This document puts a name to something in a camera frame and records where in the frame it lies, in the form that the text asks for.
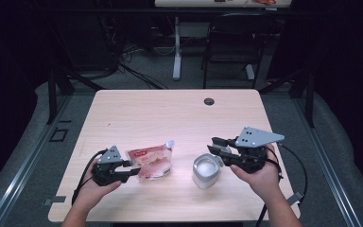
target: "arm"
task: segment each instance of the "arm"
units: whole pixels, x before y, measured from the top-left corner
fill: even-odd
[[[268,148],[273,150],[272,145],[268,145]],[[270,151],[268,151],[268,158],[276,161]],[[231,170],[239,179],[247,182],[252,190],[265,202],[272,227],[302,226],[279,187],[276,166],[266,162],[261,170],[252,174],[234,165],[231,165]]]
[[[87,183],[80,188],[78,198],[67,213],[67,216],[61,225],[62,227],[84,227],[90,210],[93,209],[105,195],[114,191],[122,184],[121,182],[111,183],[107,186],[99,186],[96,184],[91,179],[95,163],[96,160],[94,160],[88,167],[87,173],[83,179],[84,182],[87,181]]]

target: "white container content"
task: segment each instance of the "white container content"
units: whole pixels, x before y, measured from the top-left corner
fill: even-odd
[[[199,156],[193,163],[193,181],[205,189],[215,184],[219,177],[223,162],[212,154],[206,153]]]

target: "person's left hand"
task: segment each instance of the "person's left hand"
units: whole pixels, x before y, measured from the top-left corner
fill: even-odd
[[[82,208],[84,211],[90,211],[93,209],[101,199],[118,188],[122,183],[120,181],[108,184],[106,186],[99,186],[96,184],[91,177],[93,176],[93,167],[96,164],[97,159],[88,167],[88,170],[84,176],[83,182],[88,181],[78,191],[78,197],[75,200],[73,206]]]

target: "person's right hand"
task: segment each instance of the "person's right hand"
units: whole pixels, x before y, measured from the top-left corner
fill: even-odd
[[[274,150],[274,147],[271,144],[268,144],[267,148]],[[269,150],[267,156],[270,160],[276,162],[275,156]],[[281,193],[278,169],[272,163],[266,162],[261,170],[252,174],[247,173],[235,165],[231,165],[231,170],[239,179],[248,183],[252,190],[264,202],[267,202],[272,195],[279,195]]]

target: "gray carpet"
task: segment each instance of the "gray carpet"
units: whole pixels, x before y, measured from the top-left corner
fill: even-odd
[[[194,46],[194,41],[190,42],[192,42],[191,45],[185,46],[182,52],[181,80],[179,81],[172,79],[173,54],[164,56],[138,51],[133,54],[130,62],[126,62],[126,65],[135,71],[153,76],[169,89],[200,89],[202,71],[199,68],[202,48]],[[266,85],[264,80],[266,63],[264,68],[265,70],[261,71],[260,74],[261,79],[258,81],[258,88]],[[108,89],[148,89],[141,80],[129,73],[122,73],[121,70],[109,77],[95,79],[94,82]],[[62,174],[94,98],[94,91],[90,88],[78,81],[73,81],[73,84],[76,92],[71,96],[56,125],[58,129],[68,130],[66,137],[63,142],[43,143],[41,155],[36,160],[32,174],[27,179],[18,198],[15,198],[14,205],[9,208],[8,215],[3,217],[2,222],[0,222],[2,226],[59,226],[59,224],[51,223],[47,219],[50,206],[43,205],[43,202],[56,194]],[[315,227],[347,226],[347,221],[337,202],[337,196],[320,167],[317,148],[301,118],[301,101],[290,99],[285,92],[287,88],[288,85],[272,94],[264,95],[262,98],[273,131],[285,136],[283,144],[296,152],[302,159],[308,173],[308,191],[301,205],[302,224]],[[23,161],[35,148],[36,143],[47,128],[45,125],[48,119],[47,85],[42,85],[36,92],[39,95],[37,109],[22,140],[0,174],[0,201],[17,171],[21,168]],[[66,102],[65,97],[60,94],[59,97],[62,103]],[[363,178],[354,165],[350,140],[319,96],[316,96],[315,99],[314,122],[316,126],[314,131],[322,142],[342,187],[345,189],[346,196],[363,226]],[[283,148],[280,148],[280,151],[293,190],[303,192],[304,179],[301,166],[289,152]],[[254,226],[254,224],[255,222],[244,223],[245,226]],[[110,226],[110,224],[89,223],[88,226]],[[262,226],[268,226],[268,222],[264,221]]]

